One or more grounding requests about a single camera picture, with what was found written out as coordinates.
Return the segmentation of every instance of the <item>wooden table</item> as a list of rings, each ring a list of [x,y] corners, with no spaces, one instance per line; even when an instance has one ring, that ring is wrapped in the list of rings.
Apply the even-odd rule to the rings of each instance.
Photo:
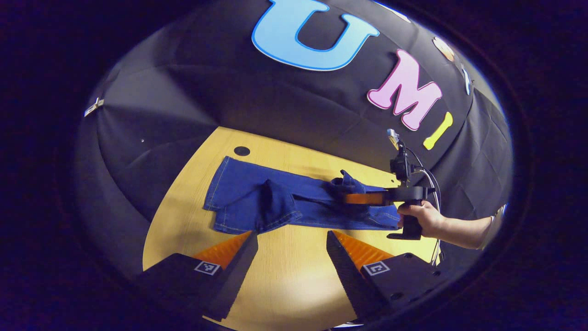
[[[233,152],[237,146],[251,153],[238,156]],[[394,187],[398,183],[394,175],[382,170],[219,127],[188,161],[161,202],[145,241],[144,270],[172,253],[192,256],[233,237],[212,230],[215,213],[202,208],[212,176],[226,155],[325,181],[340,177],[344,169],[367,185]],[[229,316],[219,324],[244,331],[312,331],[356,319],[325,248],[328,230],[286,225],[259,235],[259,251]],[[341,231],[390,254],[411,252],[425,261],[431,259],[435,247],[431,238],[391,240],[386,238],[389,231]]]

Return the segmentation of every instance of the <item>blue denim jeans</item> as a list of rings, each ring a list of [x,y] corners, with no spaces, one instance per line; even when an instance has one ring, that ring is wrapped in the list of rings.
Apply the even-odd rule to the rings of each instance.
[[[349,193],[381,191],[345,170],[331,182],[225,157],[206,194],[204,209],[216,212],[216,231],[264,233],[286,224],[328,229],[397,230],[394,205],[348,205]]]

